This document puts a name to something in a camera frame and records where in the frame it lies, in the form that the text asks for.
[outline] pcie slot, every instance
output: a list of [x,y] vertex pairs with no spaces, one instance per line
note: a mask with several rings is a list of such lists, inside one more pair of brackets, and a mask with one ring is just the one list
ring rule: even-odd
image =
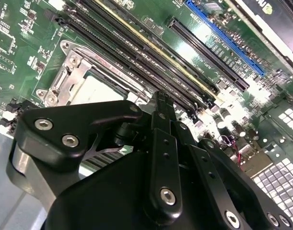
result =
[[135,76],[141,78],[147,84],[151,85],[155,90],[166,90],[169,95],[174,98],[175,101],[186,111],[192,113],[195,110],[195,106],[186,98],[184,98],[180,92],[178,92],[176,89],[171,88],[168,84],[166,84],[166,82],[150,75],[149,72],[144,69],[137,60],[130,59],[130,57],[128,57],[126,54],[123,54],[119,50],[115,50],[107,42],[103,41],[95,33],[89,30],[85,25],[72,19],[60,19],[59,24],[67,26],[71,30],[78,33],[90,44],[96,45],[96,48],[101,49],[109,54],[118,64],[122,65],[123,68],[127,69]]
[[[205,94],[204,90],[201,90],[195,83],[193,83],[190,79],[188,79],[178,68],[175,68],[173,65],[171,65],[167,60],[161,57],[156,51],[154,51],[152,48],[150,48],[146,43],[144,43],[140,38],[138,38],[135,34],[133,34],[127,27],[125,27],[122,23],[120,23],[118,20],[116,20],[112,15],[107,13],[104,9],[101,8],[99,4],[96,3],[96,1],[93,0],[79,0],[79,5],[82,5],[84,8],[86,8],[88,11],[93,12],[96,14],[97,17],[101,17],[106,22],[110,23],[113,27],[117,29],[117,33],[120,34],[122,37],[125,37],[128,41],[132,42],[136,46],[138,46],[141,49],[147,50],[147,54],[156,62],[160,63],[160,66],[162,66],[165,69],[165,72],[169,72],[170,75],[174,75],[179,79],[180,82],[183,82],[187,85],[187,87],[191,90],[191,92],[196,92],[199,94],[199,97],[203,98],[205,95],[207,97],[205,98],[205,101],[208,101],[209,99],[212,99],[214,101],[215,99],[212,97],[212,95]],[[200,74],[198,74],[196,71],[193,71],[191,68],[194,67],[188,67],[184,66],[185,69],[188,69],[191,72],[194,72],[196,79],[200,79]],[[214,92],[218,92],[218,89],[212,82],[208,81],[209,84],[211,84],[211,89],[213,89]]]
[[[160,57],[156,52],[154,52],[150,47],[148,47],[145,43],[143,43],[139,38],[133,35],[130,31],[128,31],[120,22],[113,19],[109,14],[107,14],[104,10],[102,10],[96,3],[92,0],[81,0],[80,4],[87,8],[90,12],[93,12],[96,17],[101,18],[102,20],[109,23],[110,26],[114,27],[116,31],[111,32],[107,31],[106,33],[110,33],[108,37],[116,36],[116,39],[119,39],[123,42],[123,45],[126,45],[126,42],[130,42],[137,48],[141,49],[142,51],[147,50],[147,53],[141,56],[148,57],[155,63],[156,69],[153,71],[161,72],[161,74],[165,75],[166,78],[169,78],[171,83],[174,84],[175,87],[182,87],[185,92],[188,92],[190,97],[198,103],[200,98],[204,97],[204,92],[200,90],[196,84],[191,82],[188,78],[186,78],[177,68],[171,66],[164,58]],[[76,9],[76,16],[83,22],[87,22],[88,26],[96,26],[98,22],[92,18],[92,16],[82,11],[81,9]]]
[[120,36],[115,36],[113,32],[108,30],[100,22],[98,22],[96,19],[94,19],[91,15],[89,15],[86,12],[83,12],[77,9],[77,12],[75,13],[75,17],[79,19],[80,21],[82,21],[83,23],[85,23],[89,28],[92,28],[97,33],[102,34],[109,42],[117,45],[118,49],[120,49],[123,53],[126,53],[127,55],[129,55],[130,58],[138,59],[138,60],[144,59],[146,62],[148,61],[148,65],[143,64],[143,66],[145,69],[148,69],[148,71],[152,73],[152,75],[160,77],[162,81],[166,82],[167,84],[173,85],[175,89],[179,87],[183,88],[183,91],[181,92],[181,94],[183,94],[186,98],[190,99],[193,102],[198,101],[198,95],[193,91],[193,89],[190,86],[181,82],[179,79],[177,79],[176,76],[173,76],[173,75],[171,76],[167,74],[162,69],[162,66],[160,65],[160,63],[157,63],[156,61],[148,57],[147,54],[144,53],[143,50],[138,50],[135,44],[133,43],[128,44],[127,39],[122,38]]
[[251,67],[260,76],[264,76],[265,72],[258,66],[257,63],[248,58],[245,53],[215,24],[213,24],[207,16],[193,3],[192,0],[186,0],[186,5],[208,25],[248,66]]
[[185,43],[191,46],[203,60],[207,60],[207,62],[212,63],[212,66],[216,67],[217,70],[237,89],[239,89],[241,92],[244,92],[246,89],[249,88],[249,84],[247,84],[239,75],[237,75],[214,52],[206,47],[176,18],[172,19],[168,27]]

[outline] ram slot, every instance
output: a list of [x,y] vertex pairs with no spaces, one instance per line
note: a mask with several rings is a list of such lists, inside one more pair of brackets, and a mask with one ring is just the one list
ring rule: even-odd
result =
[[103,21],[109,23],[109,26],[112,26],[115,30],[107,30],[91,14],[79,8],[76,9],[74,14],[77,19],[95,30],[100,29],[105,33],[105,36],[108,39],[114,39],[114,42],[119,46],[127,46],[127,51],[131,51],[132,55],[136,55],[139,59],[144,59],[148,62],[148,67],[152,68],[153,72],[156,72],[157,75],[161,75],[163,79],[168,81],[168,83],[174,87],[182,88],[182,93],[197,103],[199,107],[204,106],[201,103],[201,101],[203,101],[202,97],[204,96],[204,92],[198,88],[196,84],[186,78],[178,69],[171,66],[164,58],[156,54],[150,47],[147,47],[145,43],[130,31],[126,31],[122,24],[109,17],[109,15],[93,1],[84,0],[81,1],[81,5],[88,8],[90,12],[93,12],[97,18],[99,17]]
[[193,113],[195,111],[194,104],[188,101],[186,97],[184,97],[177,89],[171,87],[162,79],[158,79],[156,76],[152,75],[144,67],[143,63],[129,57],[126,53],[123,53],[118,49],[114,49],[81,22],[73,19],[64,20],[60,18],[59,24],[75,31],[87,42],[95,45],[96,49],[103,50],[104,53],[109,54],[109,56],[116,60],[119,65],[132,72],[135,76],[141,78],[143,81],[145,81],[146,84],[151,85],[155,90],[165,90],[179,106],[184,108],[189,113]]
[[206,47],[192,32],[190,32],[181,22],[173,18],[169,26],[170,30],[180,37],[186,44],[192,47],[195,52],[205,61],[211,63],[224,78],[226,78],[238,90],[244,92],[249,88],[244,79],[236,74],[227,64],[225,64],[212,50]]

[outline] integrated circuit chip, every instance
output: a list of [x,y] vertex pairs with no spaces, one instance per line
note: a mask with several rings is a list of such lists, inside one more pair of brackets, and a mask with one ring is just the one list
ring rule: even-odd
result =
[[43,63],[43,62],[41,62],[41,61],[38,61],[37,63],[36,63],[36,71],[38,72],[38,73],[41,73],[44,69],[45,69],[45,63]]
[[36,13],[34,11],[29,11],[27,13],[28,18],[30,18],[31,20],[35,20],[36,19]]
[[0,30],[0,50],[6,54],[11,52],[15,40],[14,38]]
[[153,28],[153,31],[155,34],[161,36],[164,33],[164,29],[155,25],[155,27]]
[[151,18],[146,18],[146,19],[144,19],[143,22],[147,25],[147,27],[149,27],[151,29],[153,29],[155,26],[155,23]]

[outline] metal mesh grille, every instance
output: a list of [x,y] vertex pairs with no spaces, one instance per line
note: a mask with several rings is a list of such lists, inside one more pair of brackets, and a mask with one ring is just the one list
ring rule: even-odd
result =
[[293,164],[285,158],[253,178],[293,221]]

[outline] capacitor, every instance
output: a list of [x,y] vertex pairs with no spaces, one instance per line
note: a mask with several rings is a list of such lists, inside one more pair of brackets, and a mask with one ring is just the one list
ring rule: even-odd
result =
[[221,117],[216,118],[215,123],[218,128],[224,128],[226,126],[225,122],[223,121],[223,119]]
[[224,110],[224,112],[222,112],[221,115],[222,115],[224,121],[226,121],[226,122],[232,121],[232,116],[227,110]]
[[203,138],[207,138],[207,139],[210,139],[210,140],[213,140],[213,136],[210,134],[210,133],[204,133],[204,136]]
[[256,132],[254,129],[249,129],[248,130],[248,136],[252,139],[252,140],[259,140],[259,136],[258,136],[258,132]]
[[244,137],[246,135],[246,132],[244,131],[243,127],[240,124],[235,123],[234,128],[236,132],[239,134],[239,136]]
[[234,136],[228,128],[225,127],[225,128],[219,129],[219,133],[220,133],[221,139],[222,139],[219,141],[224,141],[227,144],[228,144],[228,142],[231,143],[232,141],[234,141]]

